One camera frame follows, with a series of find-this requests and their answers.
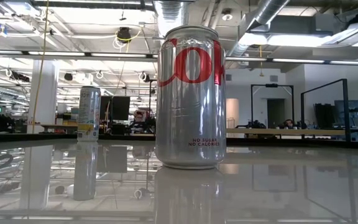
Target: red coke logo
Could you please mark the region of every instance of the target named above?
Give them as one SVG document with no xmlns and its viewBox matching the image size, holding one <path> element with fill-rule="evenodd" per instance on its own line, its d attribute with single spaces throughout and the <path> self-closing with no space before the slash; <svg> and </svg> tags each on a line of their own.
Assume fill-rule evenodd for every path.
<svg viewBox="0 0 358 224">
<path fill-rule="evenodd" d="M 177 39 L 170 39 L 175 47 L 177 46 Z M 200 56 L 200 75 L 197 79 L 191 80 L 186 75 L 186 59 L 188 53 L 195 50 Z M 173 64 L 173 75 L 166 81 L 158 81 L 158 86 L 163 87 L 171 83 L 175 78 L 178 78 L 185 83 L 201 83 L 210 78 L 212 74 L 212 60 L 208 52 L 199 47 L 188 47 L 183 49 L 177 55 L 175 63 Z M 224 64 L 222 63 L 222 48 L 221 44 L 214 40 L 214 80 L 216 85 L 222 84 L 224 78 Z"/>
</svg>

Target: white beverage can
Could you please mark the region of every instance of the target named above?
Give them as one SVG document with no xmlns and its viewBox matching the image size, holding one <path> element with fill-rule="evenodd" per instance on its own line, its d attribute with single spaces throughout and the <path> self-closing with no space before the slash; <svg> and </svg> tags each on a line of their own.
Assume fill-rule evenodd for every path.
<svg viewBox="0 0 358 224">
<path fill-rule="evenodd" d="M 99 139 L 100 89 L 84 86 L 80 92 L 78 110 L 78 141 L 97 141 Z"/>
</svg>

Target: doorway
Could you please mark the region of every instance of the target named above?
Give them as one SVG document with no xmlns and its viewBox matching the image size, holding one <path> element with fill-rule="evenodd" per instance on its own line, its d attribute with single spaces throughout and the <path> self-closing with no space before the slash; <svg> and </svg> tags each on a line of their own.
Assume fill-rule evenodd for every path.
<svg viewBox="0 0 358 224">
<path fill-rule="evenodd" d="M 285 121 L 285 99 L 267 100 L 267 127 L 276 128 Z"/>
</svg>

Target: can lid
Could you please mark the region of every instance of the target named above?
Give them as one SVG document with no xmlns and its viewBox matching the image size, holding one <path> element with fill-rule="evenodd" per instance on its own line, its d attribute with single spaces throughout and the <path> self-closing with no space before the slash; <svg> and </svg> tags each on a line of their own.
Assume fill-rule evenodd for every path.
<svg viewBox="0 0 358 224">
<path fill-rule="evenodd" d="M 98 87 L 95 87 L 95 86 L 83 86 L 81 88 L 95 88 L 95 89 L 99 89 Z"/>
<path fill-rule="evenodd" d="M 188 28 L 204 29 L 204 30 L 214 33 L 216 36 L 219 36 L 218 32 L 216 32 L 216 30 L 214 30 L 210 27 L 201 26 L 201 25 L 183 25 L 183 26 L 179 26 L 179 27 L 173 28 L 172 30 L 168 31 L 167 34 L 165 34 L 165 37 L 168 37 L 168 35 L 171 34 L 172 32 L 176 32 L 180 29 L 188 29 Z"/>
</svg>

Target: person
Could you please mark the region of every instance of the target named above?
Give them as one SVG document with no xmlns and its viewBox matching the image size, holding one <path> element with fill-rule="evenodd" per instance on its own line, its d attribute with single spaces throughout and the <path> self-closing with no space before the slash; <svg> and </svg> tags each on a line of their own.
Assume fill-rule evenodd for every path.
<svg viewBox="0 0 358 224">
<path fill-rule="evenodd" d="M 288 129 L 293 129 L 293 120 L 287 119 L 284 121 L 284 127 Z"/>
<path fill-rule="evenodd" d="M 141 111 L 136 111 L 134 116 L 135 119 L 129 127 L 131 131 L 142 133 L 146 127 L 145 122 L 143 121 L 143 113 Z"/>
</svg>

